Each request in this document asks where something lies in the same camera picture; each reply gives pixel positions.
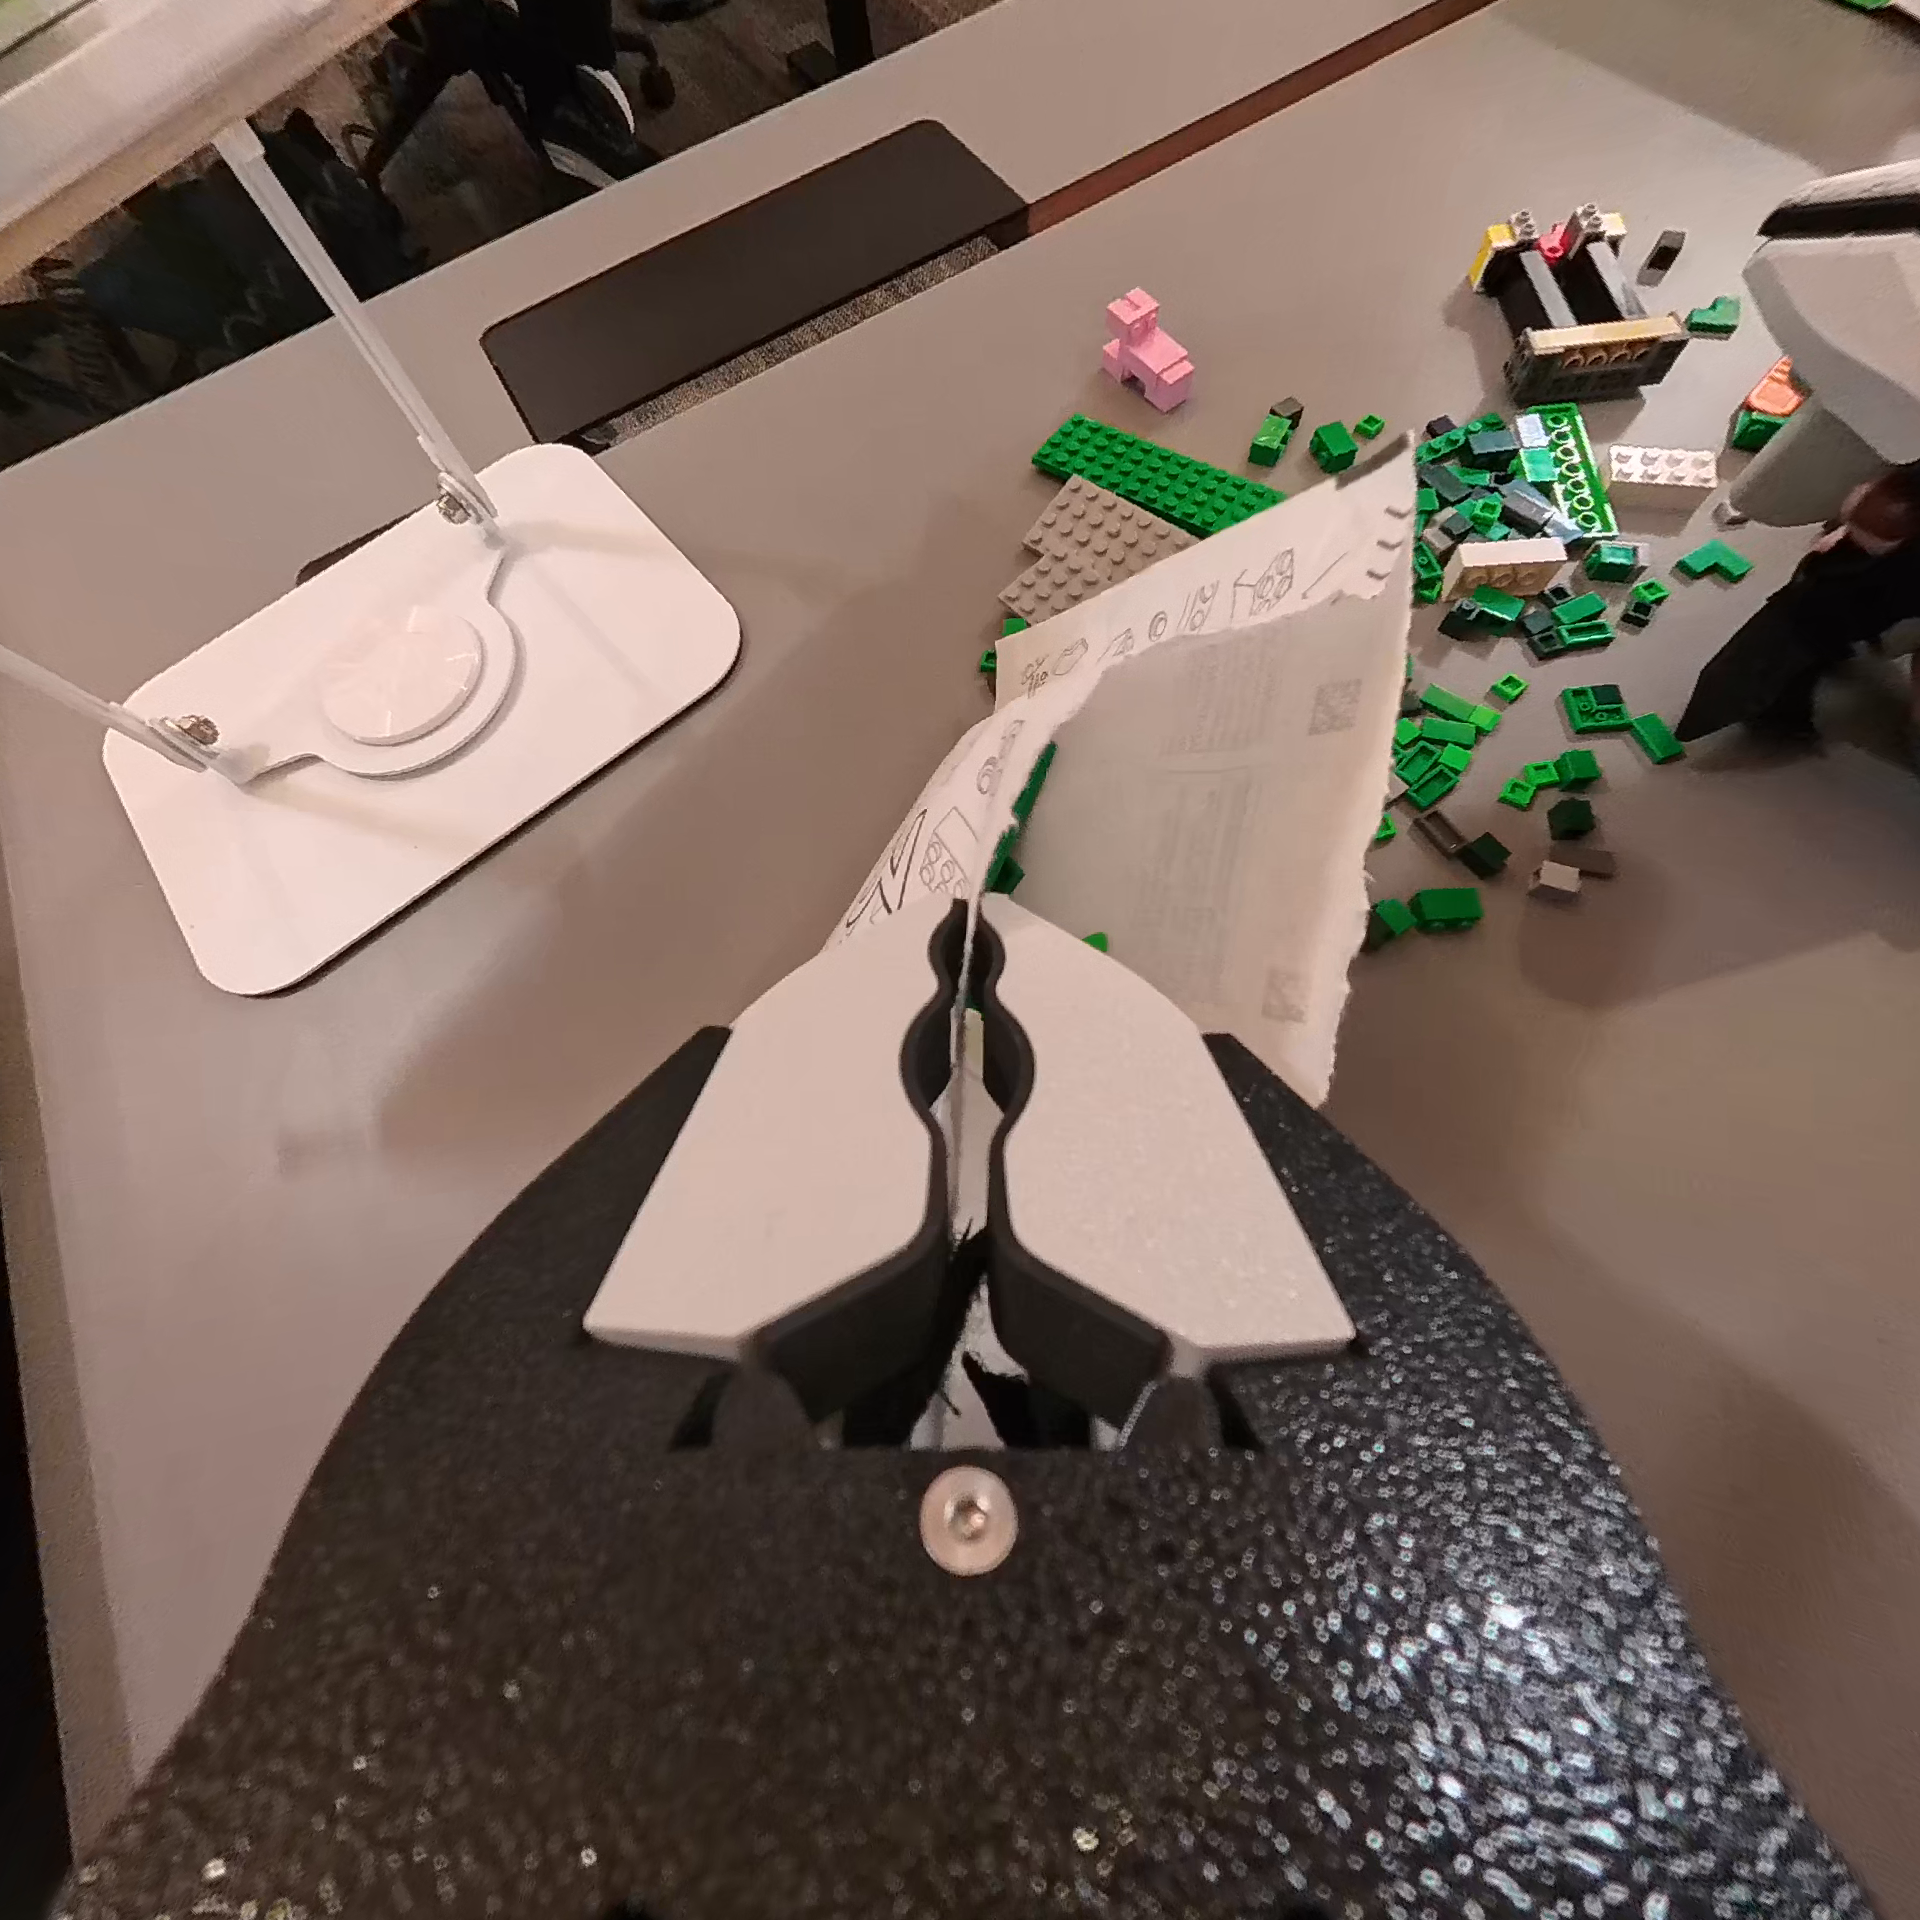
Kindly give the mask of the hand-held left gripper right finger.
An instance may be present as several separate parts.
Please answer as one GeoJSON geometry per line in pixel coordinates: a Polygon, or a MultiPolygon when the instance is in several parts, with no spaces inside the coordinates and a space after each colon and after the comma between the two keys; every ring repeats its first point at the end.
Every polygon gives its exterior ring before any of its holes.
{"type": "Polygon", "coordinates": [[[980,920],[991,1316],[1048,1397],[1129,1425],[1159,1378],[1356,1341],[1199,1027],[1044,920],[980,920]]]}

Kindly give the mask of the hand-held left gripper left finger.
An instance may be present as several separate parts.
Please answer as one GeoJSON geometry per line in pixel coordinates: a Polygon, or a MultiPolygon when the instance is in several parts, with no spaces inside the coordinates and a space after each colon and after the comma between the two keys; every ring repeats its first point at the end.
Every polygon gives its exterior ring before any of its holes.
{"type": "Polygon", "coordinates": [[[928,1354],[965,928],[965,898],[909,905],[730,1027],[586,1310],[590,1341],[755,1363],[810,1421],[928,1354]]]}

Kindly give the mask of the white printed paper bag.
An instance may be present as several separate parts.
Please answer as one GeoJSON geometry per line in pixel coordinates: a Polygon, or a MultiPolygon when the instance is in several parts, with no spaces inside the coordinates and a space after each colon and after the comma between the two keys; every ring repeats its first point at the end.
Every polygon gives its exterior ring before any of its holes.
{"type": "Polygon", "coordinates": [[[1336,1354],[1356,1320],[1217,1041],[1318,1098],[1408,623],[1408,449],[1048,621],[1039,686],[945,756],[827,962],[928,935],[919,1059],[987,1027],[999,1349],[1127,1425],[1165,1376],[1336,1354]]]}

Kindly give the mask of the pile of green toy bricks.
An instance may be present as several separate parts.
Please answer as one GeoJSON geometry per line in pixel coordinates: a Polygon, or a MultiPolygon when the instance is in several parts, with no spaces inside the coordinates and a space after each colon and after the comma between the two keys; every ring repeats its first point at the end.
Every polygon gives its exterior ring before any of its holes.
{"type": "Polygon", "coordinates": [[[1170,432],[1139,402],[1079,413],[1235,469],[1286,499],[1039,621],[1006,621],[999,693],[1044,704],[999,825],[997,917],[1033,917],[1165,993],[1227,993],[1251,951],[1356,951],[1365,856],[1446,809],[1493,752],[1500,804],[1586,804],[1597,741],[1678,762],[1669,722],[1598,669],[1669,596],[1654,545],[1695,499],[1620,499],[1607,449],[1692,444],[1597,426],[1632,402],[1513,406],[1421,426],[1401,309],[1332,338],[1269,326],[1258,355],[1206,338],[1170,432]],[[1560,542],[1541,596],[1439,596],[1458,542],[1560,542]]]}

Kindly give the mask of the grey desk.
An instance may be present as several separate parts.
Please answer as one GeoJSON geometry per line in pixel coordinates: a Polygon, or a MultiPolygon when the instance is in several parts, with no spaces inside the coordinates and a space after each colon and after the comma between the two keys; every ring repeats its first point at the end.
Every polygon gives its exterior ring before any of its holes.
{"type": "MultiPolygon", "coordinates": [[[[1146,287],[1165,438],[1473,413],[1479,227],[1609,202],[1735,289],[1802,182],[1914,155],[1914,33],[1842,6],[1489,6],[608,449],[745,655],[368,951],[211,992],[98,737],[6,699],[6,1202],[76,1836],[221,1665],[424,1283],[689,1027],[803,962],[980,711],[1032,449],[1146,287]]],[[[1626,1464],[1749,1731],[1914,1913],[1914,778],[1626,741],[1620,876],[1493,883],[1356,969],[1332,1120],[1479,1261],[1626,1464]]]]}

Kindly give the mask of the white desk lamp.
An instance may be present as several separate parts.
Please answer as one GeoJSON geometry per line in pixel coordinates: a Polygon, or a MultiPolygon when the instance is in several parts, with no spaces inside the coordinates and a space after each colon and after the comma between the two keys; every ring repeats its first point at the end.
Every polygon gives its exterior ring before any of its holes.
{"type": "Polygon", "coordinates": [[[98,725],[104,774],[198,975],[281,993],[698,704],[733,606],[571,444],[475,469],[249,110],[355,40],[355,6],[6,6],[6,276],[189,150],[281,237],[434,466],[434,499],[137,692],[0,648],[98,725]]]}

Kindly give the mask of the person's right hand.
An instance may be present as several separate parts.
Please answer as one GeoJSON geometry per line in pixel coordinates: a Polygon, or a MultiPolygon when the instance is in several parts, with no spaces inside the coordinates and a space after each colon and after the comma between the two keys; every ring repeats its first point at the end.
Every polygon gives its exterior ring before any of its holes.
{"type": "Polygon", "coordinates": [[[1835,545],[1866,559],[1892,559],[1920,542],[1920,466],[1892,466],[1856,485],[1835,514],[1835,545]]]}

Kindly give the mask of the black toy brick assembly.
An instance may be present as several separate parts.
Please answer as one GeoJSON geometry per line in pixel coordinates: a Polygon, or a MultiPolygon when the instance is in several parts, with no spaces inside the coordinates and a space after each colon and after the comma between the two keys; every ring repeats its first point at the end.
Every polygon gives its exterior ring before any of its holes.
{"type": "Polygon", "coordinates": [[[1479,237],[1469,289],[1508,326],[1513,406],[1634,402],[1674,372],[1692,332],[1669,309],[1644,309],[1620,238],[1626,219],[1598,207],[1575,207],[1560,227],[1513,211],[1479,237]]]}

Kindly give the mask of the grey toy baseplate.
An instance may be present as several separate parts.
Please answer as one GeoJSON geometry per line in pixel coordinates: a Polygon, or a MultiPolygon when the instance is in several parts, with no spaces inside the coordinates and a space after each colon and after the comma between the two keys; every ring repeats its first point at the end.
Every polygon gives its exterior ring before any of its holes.
{"type": "Polygon", "coordinates": [[[1027,557],[1146,557],[1170,559],[1195,545],[1181,527],[1109,497],[1106,485],[1068,474],[1053,499],[1027,532],[1027,557]]]}
{"type": "Polygon", "coordinates": [[[1006,616],[1027,621],[1027,623],[1039,623],[1129,575],[1139,575],[1146,557],[1039,557],[1032,559],[1006,592],[999,592],[999,606],[1006,616]]]}

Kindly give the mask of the pink toy brick pig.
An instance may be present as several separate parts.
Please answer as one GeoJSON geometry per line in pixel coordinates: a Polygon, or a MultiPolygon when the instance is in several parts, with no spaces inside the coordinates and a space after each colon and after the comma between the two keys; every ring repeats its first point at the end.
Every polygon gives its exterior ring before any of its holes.
{"type": "Polygon", "coordinates": [[[1170,413],[1188,402],[1195,360],[1188,351],[1159,326],[1159,301],[1148,289],[1127,289],[1106,305],[1109,338],[1101,351],[1101,372],[1136,392],[1146,406],[1170,413]]]}

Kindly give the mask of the large green toy baseplate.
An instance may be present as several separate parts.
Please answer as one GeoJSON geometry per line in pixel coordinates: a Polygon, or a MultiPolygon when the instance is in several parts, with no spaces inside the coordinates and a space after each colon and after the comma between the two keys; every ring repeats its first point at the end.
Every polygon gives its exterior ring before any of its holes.
{"type": "Polygon", "coordinates": [[[1206,466],[1092,413],[1062,421],[1048,438],[1033,444],[1032,466],[1048,480],[1092,480],[1195,542],[1244,527],[1286,499],[1258,480],[1206,466]]]}

